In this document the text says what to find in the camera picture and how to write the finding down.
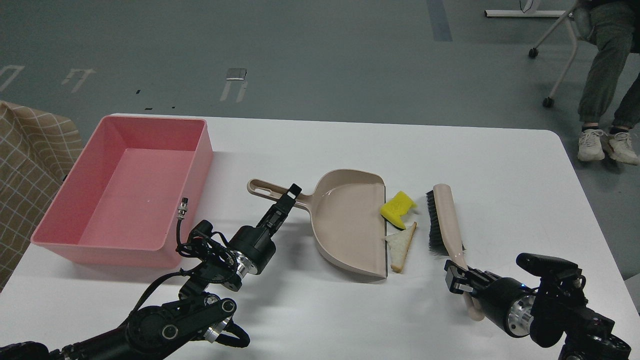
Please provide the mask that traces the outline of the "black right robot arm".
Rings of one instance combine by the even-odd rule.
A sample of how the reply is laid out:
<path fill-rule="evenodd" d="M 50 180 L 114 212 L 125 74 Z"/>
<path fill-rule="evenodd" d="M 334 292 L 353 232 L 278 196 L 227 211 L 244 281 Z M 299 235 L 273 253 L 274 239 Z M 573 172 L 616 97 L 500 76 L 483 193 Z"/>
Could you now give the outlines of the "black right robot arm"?
<path fill-rule="evenodd" d="M 484 316 L 514 338 L 542 348 L 564 344 L 560 360 L 628 360 L 631 347 L 613 334 L 615 322 L 590 309 L 578 264 L 559 257 L 520 253 L 516 264 L 540 279 L 537 288 L 507 276 L 445 262 L 453 294 L 478 301 Z"/>

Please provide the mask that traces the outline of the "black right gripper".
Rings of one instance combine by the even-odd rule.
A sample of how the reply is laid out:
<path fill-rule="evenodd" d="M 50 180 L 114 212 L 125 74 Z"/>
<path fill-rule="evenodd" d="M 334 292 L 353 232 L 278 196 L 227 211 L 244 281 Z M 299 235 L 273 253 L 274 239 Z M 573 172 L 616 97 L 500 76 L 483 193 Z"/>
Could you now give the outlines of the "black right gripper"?
<path fill-rule="evenodd" d="M 445 284 L 452 294 L 470 294 L 494 325 L 513 338 L 530 335 L 535 292 L 518 280 L 490 271 L 445 265 Z"/>

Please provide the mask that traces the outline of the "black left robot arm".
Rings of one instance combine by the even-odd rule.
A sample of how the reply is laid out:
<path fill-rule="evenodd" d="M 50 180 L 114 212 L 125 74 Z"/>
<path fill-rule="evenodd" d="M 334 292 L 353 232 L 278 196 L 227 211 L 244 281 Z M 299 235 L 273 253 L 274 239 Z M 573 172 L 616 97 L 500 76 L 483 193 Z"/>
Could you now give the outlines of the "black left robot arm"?
<path fill-rule="evenodd" d="M 272 239 L 297 203 L 301 187 L 291 184 L 254 226 L 242 226 L 226 239 L 202 219 L 181 239 L 188 199 L 177 210 L 176 252 L 198 259 L 192 269 L 160 276 L 140 296 L 117 326 L 85 341 L 49 350 L 35 341 L 1 348 L 3 360 L 164 360 L 189 342 L 208 341 L 245 348 L 250 337 L 233 320 L 238 308 L 231 298 L 207 292 L 220 284 L 237 292 L 247 274 L 262 273 L 276 248 Z"/>

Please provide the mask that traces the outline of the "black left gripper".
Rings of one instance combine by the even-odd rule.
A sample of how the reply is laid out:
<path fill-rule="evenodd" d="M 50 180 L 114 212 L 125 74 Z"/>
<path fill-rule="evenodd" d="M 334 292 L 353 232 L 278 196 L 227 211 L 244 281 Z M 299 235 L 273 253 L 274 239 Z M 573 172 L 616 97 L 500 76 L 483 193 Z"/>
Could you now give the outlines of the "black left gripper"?
<path fill-rule="evenodd" d="M 302 188 L 293 183 L 284 190 L 257 223 L 257 227 L 242 226 L 228 241 L 227 248 L 242 253 L 253 264 L 251 274 L 260 275 L 275 254 L 272 236 L 279 230 L 297 203 Z"/>

